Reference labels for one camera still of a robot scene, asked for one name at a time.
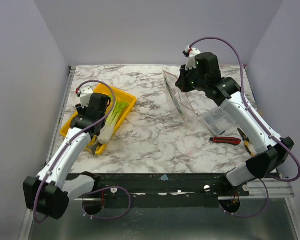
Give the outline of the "green toy scallion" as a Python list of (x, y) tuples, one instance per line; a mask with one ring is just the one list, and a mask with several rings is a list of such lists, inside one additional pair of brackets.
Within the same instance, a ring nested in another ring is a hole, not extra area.
[(184, 116), (184, 113), (183, 113), (183, 111), (181, 110), (180, 104), (179, 104), (179, 102), (177, 101), (177, 99), (175, 98), (175, 95), (173, 94), (173, 91), (172, 91), (172, 89), (171, 89), (171, 87), (170, 87), (170, 85), (169, 85), (169, 83), (168, 83), (168, 81), (167, 81), (166, 79), (165, 79), (165, 85), (166, 85), (166, 87), (167, 87), (168, 94), (169, 94), (169, 96), (170, 96), (172, 102), (174, 103), (174, 105), (175, 105), (175, 107), (176, 107), (178, 113), (183, 117), (183, 116)]

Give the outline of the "clear zip top bag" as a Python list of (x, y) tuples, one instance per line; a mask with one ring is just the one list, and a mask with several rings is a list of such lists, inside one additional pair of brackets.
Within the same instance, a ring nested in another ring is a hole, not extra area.
[[(184, 116), (181, 116), (176, 109), (165, 84), (165, 80), (168, 81), (169, 86), (172, 89), (174, 97), (177, 99)], [(163, 70), (163, 82), (165, 86), (165, 94), (167, 104), (170, 111), (174, 114), (176, 120), (183, 124), (183, 126), (189, 131), (195, 131), (199, 127), (199, 120), (196, 111), (194, 110), (187, 93), (181, 92), (181, 90), (176, 87), (178, 77), (166, 70)]]

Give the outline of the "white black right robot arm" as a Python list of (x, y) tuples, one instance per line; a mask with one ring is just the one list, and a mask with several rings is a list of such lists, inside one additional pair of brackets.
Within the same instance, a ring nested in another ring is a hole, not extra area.
[(262, 179), (282, 165), (294, 142), (274, 131), (248, 102), (240, 85), (231, 77), (222, 77), (218, 58), (211, 52), (185, 50), (187, 63), (180, 67), (176, 87), (183, 93), (202, 91), (227, 112), (251, 141), (256, 155), (229, 171), (220, 183), (220, 191), (231, 196), (238, 186)]

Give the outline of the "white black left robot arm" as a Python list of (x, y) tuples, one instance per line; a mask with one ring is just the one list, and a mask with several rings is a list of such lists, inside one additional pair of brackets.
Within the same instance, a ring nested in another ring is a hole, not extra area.
[(75, 160), (94, 136), (105, 126), (111, 98), (92, 93), (87, 106), (77, 104), (77, 116), (70, 121), (66, 137), (50, 162), (35, 176), (23, 182), (26, 207), (55, 220), (66, 212), (70, 193), (64, 190), (68, 173)]

